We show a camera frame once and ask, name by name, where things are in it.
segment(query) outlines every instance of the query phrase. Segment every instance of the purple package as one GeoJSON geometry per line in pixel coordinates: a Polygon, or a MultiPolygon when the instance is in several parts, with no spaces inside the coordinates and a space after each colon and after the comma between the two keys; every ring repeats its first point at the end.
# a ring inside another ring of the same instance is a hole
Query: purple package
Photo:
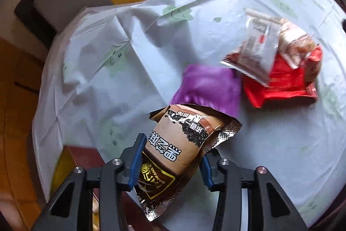
{"type": "Polygon", "coordinates": [[[237,71],[204,65],[189,65],[171,105],[208,106],[231,117],[239,112],[241,82],[237,71]]]}

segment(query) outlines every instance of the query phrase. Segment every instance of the red snack wrapper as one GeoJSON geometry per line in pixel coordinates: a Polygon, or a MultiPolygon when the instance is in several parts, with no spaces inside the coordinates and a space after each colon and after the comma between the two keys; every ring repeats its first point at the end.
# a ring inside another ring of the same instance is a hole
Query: red snack wrapper
{"type": "Polygon", "coordinates": [[[280,54],[276,54],[270,73],[269,87],[264,87],[245,76],[243,78],[244,91],[251,104],[256,108],[261,108],[266,100],[293,97],[310,97],[317,100],[317,91],[313,81],[319,73],[321,61],[320,46],[315,48],[297,69],[292,69],[280,54]]]}

